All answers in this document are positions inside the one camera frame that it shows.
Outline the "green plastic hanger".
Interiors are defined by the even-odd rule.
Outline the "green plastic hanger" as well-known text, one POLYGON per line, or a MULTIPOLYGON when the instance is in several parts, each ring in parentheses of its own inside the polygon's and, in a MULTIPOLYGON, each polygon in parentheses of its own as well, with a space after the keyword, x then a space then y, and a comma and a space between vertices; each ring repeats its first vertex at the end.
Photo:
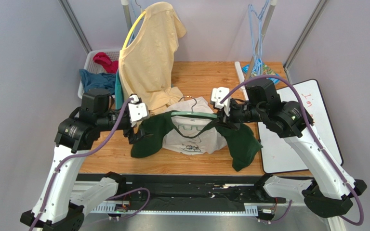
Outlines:
POLYGON ((183 96, 169 106, 166 112, 171 113, 169 119, 179 130, 186 131, 201 131, 217 118, 203 97, 183 96))

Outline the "green and white t-shirt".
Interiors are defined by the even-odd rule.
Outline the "green and white t-shirt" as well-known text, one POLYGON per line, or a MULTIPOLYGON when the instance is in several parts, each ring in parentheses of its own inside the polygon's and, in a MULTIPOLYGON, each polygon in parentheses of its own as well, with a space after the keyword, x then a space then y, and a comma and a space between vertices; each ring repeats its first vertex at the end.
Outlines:
POLYGON ((145 158, 161 149, 186 155, 212 154, 228 147, 232 168, 241 171, 254 160, 262 145, 252 129, 242 124, 239 129, 220 126, 213 118, 175 115, 176 112, 213 114, 203 97, 180 101, 163 113, 153 115, 140 124, 149 136, 135 143, 131 157, 145 158))

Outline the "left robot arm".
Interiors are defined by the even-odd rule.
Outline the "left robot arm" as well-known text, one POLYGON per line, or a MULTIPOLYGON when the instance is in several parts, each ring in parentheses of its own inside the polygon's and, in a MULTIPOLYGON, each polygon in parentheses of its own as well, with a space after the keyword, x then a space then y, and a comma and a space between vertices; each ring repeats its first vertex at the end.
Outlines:
POLYGON ((136 124, 149 118, 147 105, 136 94, 131 95, 120 109, 113 109, 114 98, 106 89, 91 89, 82 96, 81 106, 60 123, 55 137, 54 156, 49 175, 36 205, 24 212, 20 221, 30 230, 77 231, 85 217, 103 201, 125 197, 126 178, 108 172, 98 183, 72 196, 72 190, 84 160, 103 148, 93 143, 107 131, 115 131, 134 144, 145 137, 136 124))

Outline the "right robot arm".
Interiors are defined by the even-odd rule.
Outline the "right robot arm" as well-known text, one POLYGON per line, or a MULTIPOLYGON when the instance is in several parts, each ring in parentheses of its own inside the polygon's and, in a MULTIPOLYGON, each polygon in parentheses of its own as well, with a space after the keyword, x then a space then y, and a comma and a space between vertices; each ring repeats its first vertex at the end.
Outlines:
POLYGON ((273 78, 264 75, 240 83, 248 96, 241 103, 231 97, 233 90, 228 88, 211 92, 211 104, 217 109, 221 125, 239 128, 243 123, 263 123, 298 154, 313 175, 311 180, 293 180, 265 174, 259 180, 259 190, 272 198, 303 202, 322 218, 344 218, 357 205, 363 219, 359 197, 366 183, 350 176, 334 159, 301 99, 281 100, 273 78))

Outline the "cream yellow t-shirt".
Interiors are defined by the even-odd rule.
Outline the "cream yellow t-shirt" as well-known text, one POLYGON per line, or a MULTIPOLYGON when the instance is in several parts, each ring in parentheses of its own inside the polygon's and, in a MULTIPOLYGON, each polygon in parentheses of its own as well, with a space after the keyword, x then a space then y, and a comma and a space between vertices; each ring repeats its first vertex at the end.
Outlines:
POLYGON ((145 9, 144 20, 131 44, 119 52, 119 78, 125 98, 137 94, 151 115, 162 113, 183 96, 172 86, 174 54, 186 28, 168 2, 145 9))

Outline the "yellow plastic hanger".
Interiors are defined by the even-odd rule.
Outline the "yellow plastic hanger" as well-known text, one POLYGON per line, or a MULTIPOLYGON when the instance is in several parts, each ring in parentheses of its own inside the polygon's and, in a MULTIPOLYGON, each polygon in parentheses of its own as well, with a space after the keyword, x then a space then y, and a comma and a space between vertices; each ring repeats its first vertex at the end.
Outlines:
POLYGON ((128 35, 124 41, 124 44, 122 46, 123 49, 127 48, 128 46, 128 43, 131 41, 131 37, 135 31, 135 28, 137 27, 137 25, 139 24, 140 20, 144 18, 144 16, 146 15, 146 11, 143 10, 141 12, 141 14, 137 17, 137 19, 134 21, 133 25, 131 26, 129 32, 128 32, 128 35))

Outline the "white clothes rack base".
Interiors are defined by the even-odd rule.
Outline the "white clothes rack base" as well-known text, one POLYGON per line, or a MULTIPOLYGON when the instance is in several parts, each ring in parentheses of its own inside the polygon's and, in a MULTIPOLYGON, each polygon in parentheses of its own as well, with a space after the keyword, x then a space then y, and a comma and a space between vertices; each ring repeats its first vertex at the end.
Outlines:
MULTIPOLYGON (((238 62, 238 61, 234 62, 234 68, 235 68, 235 71, 236 71, 239 82, 242 83, 243 81, 245 81, 245 76, 244 76, 244 73, 242 71, 242 67, 240 65, 240 62, 238 62)), ((248 96, 247 96, 245 87, 240 87, 239 90, 242 92, 244 100, 247 101, 248 96)))

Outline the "blue garment in basket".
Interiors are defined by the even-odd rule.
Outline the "blue garment in basket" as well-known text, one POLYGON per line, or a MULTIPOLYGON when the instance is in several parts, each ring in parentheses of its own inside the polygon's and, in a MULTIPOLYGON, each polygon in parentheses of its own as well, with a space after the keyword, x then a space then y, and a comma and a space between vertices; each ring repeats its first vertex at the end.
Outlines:
POLYGON ((91 89, 106 89, 111 95, 115 94, 116 73, 91 73, 85 69, 80 69, 82 88, 84 92, 91 89))

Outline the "red garment in basket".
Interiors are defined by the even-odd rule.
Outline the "red garment in basket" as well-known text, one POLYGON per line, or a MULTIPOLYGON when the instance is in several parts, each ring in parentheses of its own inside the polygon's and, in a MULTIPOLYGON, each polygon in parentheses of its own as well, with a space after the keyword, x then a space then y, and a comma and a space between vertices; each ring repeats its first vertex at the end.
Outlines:
POLYGON ((102 66, 102 68, 107 73, 115 74, 118 70, 119 61, 118 60, 112 61, 110 57, 104 52, 97 53, 92 59, 96 64, 102 66))

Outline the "white plastic laundry basket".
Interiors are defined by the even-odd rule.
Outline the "white plastic laundry basket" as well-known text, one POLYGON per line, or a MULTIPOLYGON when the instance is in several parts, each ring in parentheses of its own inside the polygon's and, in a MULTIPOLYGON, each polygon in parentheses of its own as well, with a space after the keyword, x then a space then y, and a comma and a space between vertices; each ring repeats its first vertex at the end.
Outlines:
MULTIPOLYGON (((95 50, 95 51, 92 51, 92 52, 88 53, 83 69, 85 69, 85 70, 87 70, 91 73, 95 73, 95 74, 106 73, 106 71, 102 68, 102 66, 100 66, 99 64, 96 64, 92 60, 93 57, 99 52, 106 53, 112 61, 119 60, 119 49, 114 48, 114 49, 95 50)), ((84 90, 82 88, 82 83, 81 83, 81 80, 80 80, 77 96, 81 99, 83 94, 84 94, 84 90)))

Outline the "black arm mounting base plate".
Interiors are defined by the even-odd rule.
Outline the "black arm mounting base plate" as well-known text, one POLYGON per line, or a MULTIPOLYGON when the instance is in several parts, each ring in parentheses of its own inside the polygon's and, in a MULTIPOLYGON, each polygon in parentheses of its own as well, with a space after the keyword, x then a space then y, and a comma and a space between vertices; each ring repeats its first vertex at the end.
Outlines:
POLYGON ((258 176, 124 175, 117 190, 132 209, 236 212, 245 203, 284 205, 256 186, 258 176))

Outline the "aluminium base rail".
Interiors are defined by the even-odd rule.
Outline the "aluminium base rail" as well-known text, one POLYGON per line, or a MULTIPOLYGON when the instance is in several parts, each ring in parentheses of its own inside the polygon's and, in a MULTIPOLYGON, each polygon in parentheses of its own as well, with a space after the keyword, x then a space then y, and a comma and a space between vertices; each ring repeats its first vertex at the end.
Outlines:
POLYGON ((70 197, 69 215, 107 214, 122 219, 134 214, 245 216, 273 224, 286 217, 293 206, 271 197, 255 184, 117 182, 116 195, 99 202, 93 190, 102 183, 77 181, 70 197))

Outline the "aluminium frame post right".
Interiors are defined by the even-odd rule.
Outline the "aluminium frame post right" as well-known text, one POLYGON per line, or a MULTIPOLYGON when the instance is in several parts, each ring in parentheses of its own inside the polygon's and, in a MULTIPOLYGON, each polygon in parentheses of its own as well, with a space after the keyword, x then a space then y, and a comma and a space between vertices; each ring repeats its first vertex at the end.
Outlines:
POLYGON ((302 46, 305 44, 308 36, 311 34, 313 28, 317 24, 320 16, 323 14, 325 8, 327 7, 329 0, 319 0, 316 7, 314 8, 312 14, 310 15, 308 21, 306 22, 302 32, 300 33, 296 43, 294 44, 291 52, 289 53, 285 63, 284 70, 287 72, 292 66, 295 58, 299 54, 302 46))

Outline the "aluminium frame post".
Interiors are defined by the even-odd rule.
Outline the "aluminium frame post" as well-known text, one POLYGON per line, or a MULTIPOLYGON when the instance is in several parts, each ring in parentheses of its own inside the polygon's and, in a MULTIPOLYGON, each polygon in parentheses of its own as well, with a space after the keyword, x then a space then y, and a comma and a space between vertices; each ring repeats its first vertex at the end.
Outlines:
POLYGON ((306 22, 302 32, 300 33, 296 43, 294 44, 291 52, 289 53, 285 63, 284 70, 287 72, 292 66, 295 58, 299 54, 302 46, 305 44, 308 36, 311 34, 313 28, 317 24, 320 16, 323 14, 325 8, 327 7, 329 0, 319 0, 316 7, 314 8, 312 14, 310 15, 308 21, 306 22))
POLYGON ((59 0, 59 4, 61 5, 66 17, 68 18, 75 34, 77 35, 78 40, 80 41, 84 51, 88 54, 92 51, 92 47, 88 42, 87 37, 85 36, 83 29, 72 9, 71 4, 68 0, 59 0))

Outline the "aluminium frame post left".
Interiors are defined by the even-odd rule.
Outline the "aluminium frame post left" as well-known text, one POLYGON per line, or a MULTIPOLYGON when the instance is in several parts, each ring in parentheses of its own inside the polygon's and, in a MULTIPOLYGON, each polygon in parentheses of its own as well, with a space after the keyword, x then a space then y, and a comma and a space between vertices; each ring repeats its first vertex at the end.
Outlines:
POLYGON ((75 34, 77 35, 78 40, 80 41, 84 51, 88 54, 92 51, 92 47, 88 42, 87 37, 85 36, 83 29, 72 9, 71 4, 68 0, 59 0, 59 4, 61 5, 66 17, 68 18, 75 34))

